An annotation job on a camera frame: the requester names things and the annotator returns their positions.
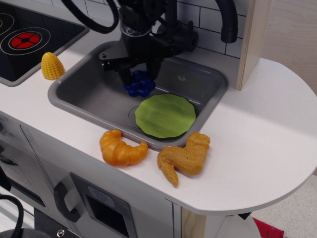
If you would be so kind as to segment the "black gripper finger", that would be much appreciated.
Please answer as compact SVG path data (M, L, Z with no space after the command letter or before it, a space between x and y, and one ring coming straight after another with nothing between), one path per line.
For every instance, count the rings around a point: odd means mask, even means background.
M146 61L146 69L151 80L155 80L159 74L163 58L151 58Z
M118 74L125 86L130 86L132 83L131 71L129 68L120 67L118 69Z

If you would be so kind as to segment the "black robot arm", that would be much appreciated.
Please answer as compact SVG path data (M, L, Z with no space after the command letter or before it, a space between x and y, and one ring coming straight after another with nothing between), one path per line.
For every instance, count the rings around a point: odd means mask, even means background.
M107 43L100 52L104 71L114 70L125 86L132 84L131 68L146 64L150 79L159 74L161 62L182 52L166 33L153 33L152 26L159 21L165 25L161 15L166 11L164 0L121 0L118 41Z

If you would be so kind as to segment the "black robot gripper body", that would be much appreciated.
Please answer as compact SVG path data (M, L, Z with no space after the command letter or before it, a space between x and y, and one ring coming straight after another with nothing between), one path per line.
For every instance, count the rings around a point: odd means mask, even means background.
M139 64L146 64L147 59L165 59L183 52L181 22L163 22L157 33L152 33L151 25L137 31L120 23L119 29L120 39L107 43L106 49L99 54L104 71L118 72L120 67L131 69Z

